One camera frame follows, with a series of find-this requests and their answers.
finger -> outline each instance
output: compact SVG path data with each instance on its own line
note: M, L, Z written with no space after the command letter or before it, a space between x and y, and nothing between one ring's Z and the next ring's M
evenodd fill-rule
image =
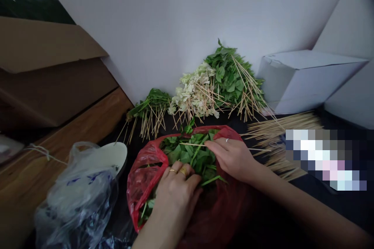
M188 185L188 189L191 192L191 194L195 191L200 181L201 181L201 176L197 174L193 174L187 179L186 183Z
M195 190L194 196L192 197L191 202L190 202L190 211L191 212L194 211L195 206L196 206L202 192L203 192L203 188L199 188L199 189Z
M176 161L175 163L173 163L173 165L171 166L171 169L169 170L169 174L167 175L167 177L174 177L178 173L178 171L182 168L182 165L183 164L180 161Z
M171 167L167 167L165 169L164 174L162 175L160 182L169 175L170 169L171 169Z
M224 149L220 144L213 141L205 141L204 145L208 147L216 156L224 157L227 154L227 150Z
M218 138L218 139L214 140L214 142L220 144L227 151L229 151L230 148L232 147L230 141L232 141L232 140L228 139L228 138Z
M227 169L227 165L224 162L224 160L220 156L217 156L217 155L215 156L215 158L217 159L219 166L222 168L222 170L227 172L228 169Z
M175 176L175 178L178 178L179 180L186 181L186 179L191 175L194 174L195 171L193 168L188 164L185 163L182 168L178 171L178 174Z

gold ring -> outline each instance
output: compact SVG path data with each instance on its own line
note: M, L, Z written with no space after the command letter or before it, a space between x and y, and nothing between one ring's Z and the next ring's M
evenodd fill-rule
M185 175L185 177L187 178L187 168L186 167L182 167L180 170L179 170L180 173L183 173Z

wooden table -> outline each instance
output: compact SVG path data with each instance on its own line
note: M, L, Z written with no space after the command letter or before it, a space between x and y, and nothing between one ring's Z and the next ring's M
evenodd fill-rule
M57 159L68 162L69 151L78 141L99 142L108 135L133 105L121 88L116 89L64 127L42 138L43 146ZM20 248L34 228L36 207L46 199L66 165L47 161L37 151L25 151L0 169L0 244Z

white cardboard box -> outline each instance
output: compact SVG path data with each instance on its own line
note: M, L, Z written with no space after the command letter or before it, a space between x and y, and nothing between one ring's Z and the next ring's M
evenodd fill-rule
M316 51L264 56L258 78L275 114L294 114L323 104L366 63L367 59Z

red plastic bag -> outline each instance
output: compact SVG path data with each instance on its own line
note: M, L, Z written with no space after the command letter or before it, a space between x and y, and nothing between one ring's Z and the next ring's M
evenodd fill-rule
M228 126L201 126L192 134L208 133L210 129L220 130L214 139L229 138L242 141L240 135ZM159 148L166 137L179 136L173 134L148 142L139 152L127 179L127 202L136 232L139 210L147 201L152 189L161 179L169 166L168 157ZM162 166L140 168L148 164L162 163ZM217 164L217 173L227 180L228 184L216 180L216 188L209 194L200 197L185 235L178 248L224 248L240 225L249 205L249 187L225 173Z

